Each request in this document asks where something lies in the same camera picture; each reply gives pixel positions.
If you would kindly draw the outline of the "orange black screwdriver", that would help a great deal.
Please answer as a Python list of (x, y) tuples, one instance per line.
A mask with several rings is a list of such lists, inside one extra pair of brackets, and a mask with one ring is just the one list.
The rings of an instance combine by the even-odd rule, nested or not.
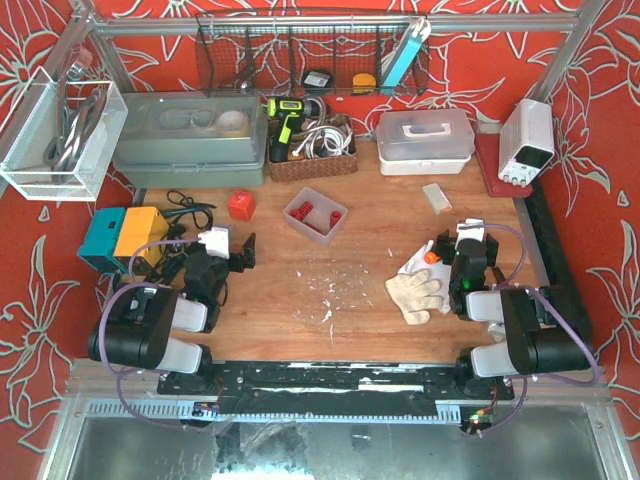
[(436, 255), (433, 251), (428, 251), (424, 254), (424, 261), (428, 265), (434, 265), (440, 261), (440, 257)]

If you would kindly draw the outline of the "white work glove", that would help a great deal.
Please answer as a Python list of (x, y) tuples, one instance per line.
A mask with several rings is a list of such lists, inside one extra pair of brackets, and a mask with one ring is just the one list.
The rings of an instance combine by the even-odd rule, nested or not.
[(431, 319), (431, 311), (449, 313), (446, 296), (440, 292), (442, 282), (432, 278), (429, 270), (398, 273), (385, 281), (385, 289), (399, 308), (409, 326), (424, 325)]

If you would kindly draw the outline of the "white peg base plate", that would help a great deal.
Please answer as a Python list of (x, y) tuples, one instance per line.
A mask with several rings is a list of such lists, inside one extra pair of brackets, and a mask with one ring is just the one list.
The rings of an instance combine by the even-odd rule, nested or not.
[(435, 241), (429, 240), (399, 270), (399, 274), (414, 274), (427, 270), (432, 279), (448, 283), (451, 267), (445, 265), (434, 251)]

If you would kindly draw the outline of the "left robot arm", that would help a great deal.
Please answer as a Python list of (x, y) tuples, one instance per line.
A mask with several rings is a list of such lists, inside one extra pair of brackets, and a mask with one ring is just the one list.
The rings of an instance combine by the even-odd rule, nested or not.
[[(139, 247), (184, 245), (184, 286), (135, 281), (122, 283), (102, 310), (88, 339), (88, 356), (111, 374), (136, 370), (195, 374), (211, 360), (208, 350), (172, 336), (174, 330), (209, 333), (228, 298), (228, 277), (256, 264), (256, 235), (250, 234), (239, 252), (229, 246), (229, 230), (213, 227), (195, 238), (158, 240)], [(115, 365), (125, 368), (122, 372)]]

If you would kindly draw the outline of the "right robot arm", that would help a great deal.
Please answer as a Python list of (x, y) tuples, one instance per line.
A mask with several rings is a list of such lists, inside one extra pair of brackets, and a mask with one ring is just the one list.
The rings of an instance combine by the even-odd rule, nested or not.
[(486, 282), (486, 271), (495, 270), (499, 242), (480, 223), (460, 223), (454, 236), (445, 231), (436, 237), (434, 254), (450, 268), (448, 304), (459, 319), (497, 323), (505, 339), (493, 345), (460, 352), (454, 378), (465, 389), (481, 379), (547, 377), (579, 387), (595, 385), (600, 369), (586, 336), (580, 331), (564, 293), (551, 294), (546, 287), (511, 285), (498, 276)]

